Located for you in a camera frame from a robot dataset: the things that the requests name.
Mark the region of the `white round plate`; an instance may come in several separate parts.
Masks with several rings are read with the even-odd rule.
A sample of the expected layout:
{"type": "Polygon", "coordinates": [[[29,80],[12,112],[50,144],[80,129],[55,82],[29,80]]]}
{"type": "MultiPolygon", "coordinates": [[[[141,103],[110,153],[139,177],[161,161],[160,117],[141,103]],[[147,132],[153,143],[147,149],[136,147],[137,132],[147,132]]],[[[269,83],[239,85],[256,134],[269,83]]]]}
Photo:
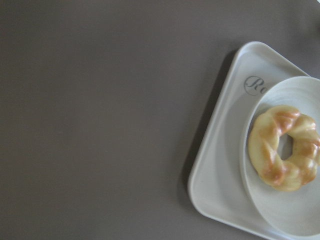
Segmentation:
{"type": "Polygon", "coordinates": [[[292,239],[320,238],[320,177],[293,192],[272,189],[259,178],[248,154],[249,133],[254,120],[267,109],[280,104],[297,107],[320,123],[320,81],[297,76],[271,87],[252,108],[240,141],[240,171],[248,196],[262,218],[292,239]]]}

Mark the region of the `white rabbit tray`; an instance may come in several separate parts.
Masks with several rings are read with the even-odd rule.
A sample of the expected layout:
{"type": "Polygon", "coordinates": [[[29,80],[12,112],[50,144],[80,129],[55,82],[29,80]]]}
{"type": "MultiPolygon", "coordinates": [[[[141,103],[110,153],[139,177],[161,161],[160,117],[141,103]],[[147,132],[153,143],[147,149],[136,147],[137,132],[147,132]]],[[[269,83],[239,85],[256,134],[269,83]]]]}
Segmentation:
{"type": "Polygon", "coordinates": [[[240,165],[241,137],[251,110],[270,88],[294,77],[311,76],[262,42],[237,51],[188,179],[190,200],[200,214],[269,240],[296,240],[262,218],[248,196],[240,165]]]}

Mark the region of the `twisted glazed donut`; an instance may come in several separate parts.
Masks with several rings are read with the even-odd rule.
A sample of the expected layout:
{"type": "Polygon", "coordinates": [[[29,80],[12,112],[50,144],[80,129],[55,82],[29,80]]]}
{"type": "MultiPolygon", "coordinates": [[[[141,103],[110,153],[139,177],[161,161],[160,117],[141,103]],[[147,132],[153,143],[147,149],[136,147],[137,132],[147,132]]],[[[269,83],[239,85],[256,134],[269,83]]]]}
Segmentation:
{"type": "Polygon", "coordinates": [[[316,122],[293,106],[274,106],[255,119],[248,137],[248,154],[265,184],[278,191],[296,191],[317,176],[320,135],[316,122]],[[285,160],[278,154],[284,135],[292,138],[292,153],[285,160]]]}

